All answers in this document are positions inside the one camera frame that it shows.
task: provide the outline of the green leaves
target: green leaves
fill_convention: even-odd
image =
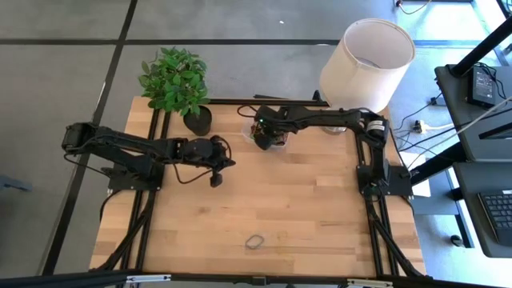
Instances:
[[[179,74],[176,74],[174,77],[173,77],[173,84],[175,85],[180,85],[182,83],[182,78],[179,77]]]
[[[143,88],[146,88],[149,78],[146,75],[138,76],[138,82],[141,83]]]
[[[208,95],[208,89],[207,89],[207,88],[205,88],[205,89],[203,89],[203,90],[199,91],[199,95],[198,95],[198,97],[199,97],[199,98],[204,98],[204,97],[206,97],[207,95]]]
[[[201,113],[199,106],[197,106],[197,105],[192,106],[192,113],[199,115],[199,113]]]
[[[180,75],[185,79],[190,79],[195,76],[195,73],[193,71],[183,71],[180,73]]]
[[[142,71],[144,71],[144,73],[146,73],[146,74],[150,73],[150,68],[148,67],[147,63],[144,61],[142,61]]]
[[[185,116],[187,113],[189,113],[189,107],[186,106],[182,109],[182,112],[180,113],[181,116]]]
[[[163,86],[163,88],[167,91],[167,92],[170,92],[171,89],[172,89],[172,85],[169,83],[169,81],[166,81],[166,84]]]
[[[194,75],[192,80],[190,80],[190,85],[196,86],[199,83],[199,80],[201,80],[201,76],[199,76],[199,74]]]
[[[174,68],[174,69],[176,69],[179,65],[178,60],[173,59],[172,57],[169,57],[169,56],[166,57],[166,62],[167,62],[167,64],[169,64],[169,66],[171,68]]]
[[[203,69],[206,70],[206,63],[201,60],[196,60],[196,63]]]
[[[206,105],[210,103],[210,100],[208,98],[199,99],[198,104],[199,105]]]
[[[205,86],[206,64],[198,55],[182,49],[156,51],[155,59],[142,62],[144,75],[138,77],[143,97],[150,98],[148,106],[175,111],[181,115],[201,113],[200,105],[209,103]]]

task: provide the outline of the metal bracket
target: metal bracket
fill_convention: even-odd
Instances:
[[[164,282],[170,281],[170,276],[170,274],[128,276],[126,283]]]
[[[393,288],[392,282],[366,280],[366,279],[347,279],[348,285],[369,287],[369,288]]]
[[[390,166],[390,186],[387,190],[383,191],[386,195],[397,195],[397,196],[411,196],[413,194],[413,188],[410,184],[410,178],[403,177],[408,172],[404,166]],[[369,193],[368,190],[364,191],[368,183],[368,175],[370,175],[370,167],[360,165],[357,167],[358,173],[358,184],[359,191],[362,194]],[[369,193],[369,195],[379,195],[378,192]]]
[[[151,176],[148,179],[135,177],[133,173],[126,171],[126,168],[114,164],[114,168],[102,168],[110,174],[109,189],[112,190],[160,190],[162,187],[164,165],[154,163]]]

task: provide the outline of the floor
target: floor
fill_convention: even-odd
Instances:
[[[396,125],[439,93],[434,81],[436,66],[456,63],[488,34],[488,27],[499,24],[499,17],[488,21],[482,16],[492,14],[495,7],[481,2],[433,2],[421,13],[405,15],[394,8],[392,0],[146,0],[138,1],[127,39],[339,39],[344,29],[360,18],[384,18],[406,29],[417,45],[416,59],[390,102]],[[0,278],[40,271],[73,170],[62,159],[59,147],[65,127],[91,119],[114,55],[115,45],[85,45],[79,39],[117,39],[129,5],[130,0],[48,0],[44,4],[0,0],[0,174],[34,186],[31,192],[0,192]],[[405,8],[411,11],[420,5],[407,2]],[[72,38],[78,42],[16,45],[16,38]],[[111,84],[111,89],[102,125],[123,129],[131,99],[141,93],[136,80],[140,61],[152,59],[158,47],[124,46],[115,76],[105,83],[107,88]],[[265,94],[308,99],[318,88],[319,72],[334,49],[307,45],[183,47],[206,60],[212,98]],[[500,64],[494,53],[485,62]],[[408,129],[417,119],[430,126],[450,123],[446,108],[429,107],[406,120],[404,127]],[[430,135],[412,134],[409,141]],[[107,163],[92,158],[90,165]],[[86,172],[56,273],[87,270],[98,229],[98,209],[105,196],[106,179]],[[495,266],[510,266],[510,260],[483,261],[485,256],[478,247],[462,250],[446,244],[444,236],[457,229],[452,220],[416,217],[427,272],[438,279],[510,285],[484,276]],[[478,269],[471,268],[475,262],[481,264],[476,265]]]

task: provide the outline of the electronic device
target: electronic device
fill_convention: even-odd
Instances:
[[[496,240],[502,245],[512,246],[512,190],[479,193],[478,198]]]
[[[114,162],[114,168],[102,168],[110,178],[112,190],[159,190],[163,167],[167,164],[208,168],[212,173],[210,185],[216,187],[222,183],[219,172],[235,165],[229,144],[217,135],[191,141],[187,138],[148,140],[89,122],[68,126],[62,148],[66,155],[94,154]]]
[[[467,102],[472,105],[491,108],[496,105],[498,96],[497,87],[494,84],[494,76],[488,69],[475,66],[470,71],[470,90],[467,96]]]

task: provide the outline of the potted plant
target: potted plant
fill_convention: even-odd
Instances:
[[[142,62],[144,75],[138,77],[144,88],[143,97],[150,98],[149,107],[178,112],[183,121],[197,136],[210,132],[212,114],[202,106],[210,100],[206,97],[206,64],[197,54],[182,49],[161,48],[155,59]]]

